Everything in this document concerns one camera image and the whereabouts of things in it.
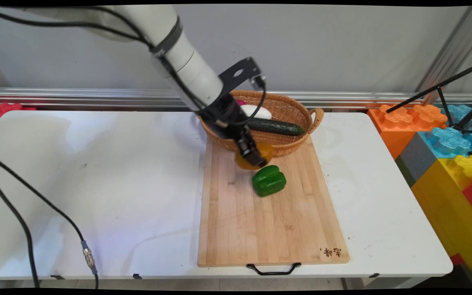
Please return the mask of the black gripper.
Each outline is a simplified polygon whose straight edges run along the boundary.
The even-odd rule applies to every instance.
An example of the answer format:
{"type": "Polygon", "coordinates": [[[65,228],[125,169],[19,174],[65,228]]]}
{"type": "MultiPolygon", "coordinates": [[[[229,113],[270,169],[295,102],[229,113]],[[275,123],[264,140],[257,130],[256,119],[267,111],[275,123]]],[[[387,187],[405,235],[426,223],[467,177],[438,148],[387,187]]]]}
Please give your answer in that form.
{"type": "Polygon", "coordinates": [[[256,142],[247,126],[248,116],[233,95],[227,93],[218,97],[205,109],[200,110],[198,115],[218,137],[237,142],[239,155],[244,163],[251,167],[266,166],[267,160],[257,149],[256,142]]]}

